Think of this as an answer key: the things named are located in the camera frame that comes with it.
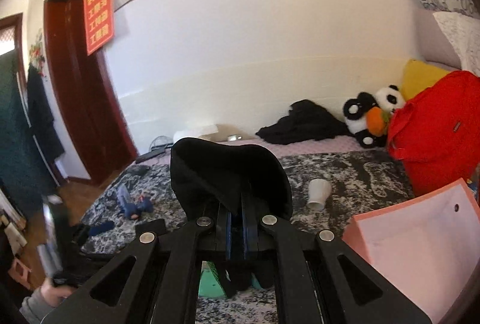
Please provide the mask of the person's left hand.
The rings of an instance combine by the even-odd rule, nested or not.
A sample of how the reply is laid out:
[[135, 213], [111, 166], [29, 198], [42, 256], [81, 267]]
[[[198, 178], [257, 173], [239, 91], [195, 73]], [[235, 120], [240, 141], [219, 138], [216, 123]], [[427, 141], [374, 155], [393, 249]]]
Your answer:
[[66, 298], [69, 298], [76, 289], [68, 285], [55, 286], [51, 278], [45, 278], [40, 286], [40, 293], [44, 301], [52, 308], [58, 307]]

